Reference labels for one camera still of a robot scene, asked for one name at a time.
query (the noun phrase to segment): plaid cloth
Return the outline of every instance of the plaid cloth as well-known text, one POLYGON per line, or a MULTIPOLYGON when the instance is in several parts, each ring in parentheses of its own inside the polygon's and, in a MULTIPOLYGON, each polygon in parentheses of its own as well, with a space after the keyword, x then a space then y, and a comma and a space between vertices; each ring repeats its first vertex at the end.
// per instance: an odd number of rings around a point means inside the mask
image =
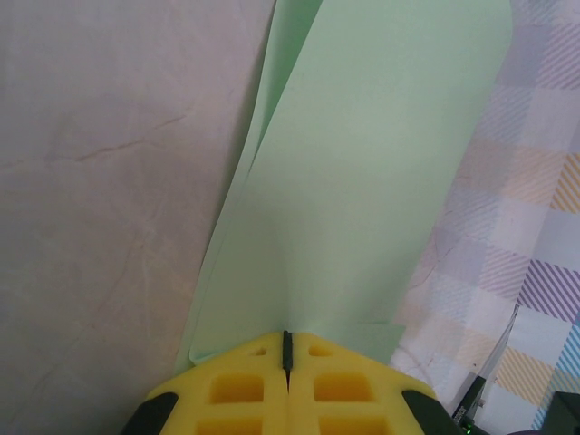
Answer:
POLYGON ((580 1, 512 10, 512 45, 397 314, 407 331, 392 359, 451 411, 521 305, 478 412, 491 433, 538 429, 554 391, 580 392, 580 1))

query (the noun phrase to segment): fabric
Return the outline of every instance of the fabric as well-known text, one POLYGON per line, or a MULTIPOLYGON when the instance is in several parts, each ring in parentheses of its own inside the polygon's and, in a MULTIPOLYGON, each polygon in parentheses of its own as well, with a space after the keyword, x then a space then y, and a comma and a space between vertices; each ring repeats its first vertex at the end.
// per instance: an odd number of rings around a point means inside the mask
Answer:
POLYGON ((397 320, 392 364, 452 410, 520 309, 477 420, 538 429, 580 392, 580 2, 515 0, 514 37, 397 320))

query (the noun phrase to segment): striped fabric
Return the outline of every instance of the striped fabric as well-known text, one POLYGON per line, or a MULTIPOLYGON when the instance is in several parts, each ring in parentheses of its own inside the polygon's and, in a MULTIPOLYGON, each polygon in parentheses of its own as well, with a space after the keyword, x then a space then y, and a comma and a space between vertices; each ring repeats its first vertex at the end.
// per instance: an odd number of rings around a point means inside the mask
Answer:
POLYGON ((521 305, 481 424, 580 392, 580 0, 512 0, 513 43, 398 320, 396 367, 453 409, 521 305))

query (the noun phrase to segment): gray wall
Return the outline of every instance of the gray wall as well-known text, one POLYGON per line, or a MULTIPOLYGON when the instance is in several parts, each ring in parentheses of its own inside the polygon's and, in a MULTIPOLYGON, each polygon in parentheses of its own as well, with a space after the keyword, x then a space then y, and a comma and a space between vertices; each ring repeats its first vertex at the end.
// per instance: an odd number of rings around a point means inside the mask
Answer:
POLYGON ((272 4, 0 0, 0 433, 115 433, 171 375, 272 4))

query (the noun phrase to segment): green paper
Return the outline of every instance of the green paper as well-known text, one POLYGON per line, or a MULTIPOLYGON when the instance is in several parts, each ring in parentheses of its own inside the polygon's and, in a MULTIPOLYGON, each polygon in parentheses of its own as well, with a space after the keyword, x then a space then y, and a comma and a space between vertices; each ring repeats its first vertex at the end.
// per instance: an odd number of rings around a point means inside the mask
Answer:
POLYGON ((388 362, 510 34, 504 0, 322 3, 194 295, 192 361, 289 329, 388 362))
POLYGON ((274 115, 276 105, 321 2, 322 0, 278 0, 276 2, 252 121, 224 206, 199 271, 195 292, 196 302, 191 306, 181 338, 181 346, 176 360, 176 372, 184 372, 191 366, 189 346, 193 339, 199 309, 202 306, 198 301, 204 298, 209 278, 226 236, 229 221, 246 183, 247 174, 252 167, 260 143, 266 134, 266 128, 274 115))

